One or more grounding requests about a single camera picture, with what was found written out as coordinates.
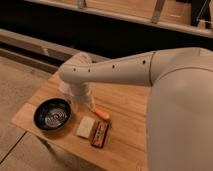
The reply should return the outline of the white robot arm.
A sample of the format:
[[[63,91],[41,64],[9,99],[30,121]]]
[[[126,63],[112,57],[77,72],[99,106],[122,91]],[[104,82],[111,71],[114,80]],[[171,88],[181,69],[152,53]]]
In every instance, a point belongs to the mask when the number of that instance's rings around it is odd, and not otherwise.
[[[93,63],[77,53],[58,70],[76,100],[90,82],[149,86],[148,171],[213,171],[213,50],[157,50]]]

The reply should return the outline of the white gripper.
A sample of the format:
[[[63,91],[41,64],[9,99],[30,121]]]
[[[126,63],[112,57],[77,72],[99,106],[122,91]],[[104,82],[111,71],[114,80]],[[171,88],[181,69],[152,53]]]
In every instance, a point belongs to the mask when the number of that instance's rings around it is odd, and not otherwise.
[[[94,97],[89,83],[71,84],[70,99],[75,111],[82,106],[87,107],[91,111],[95,110]]]

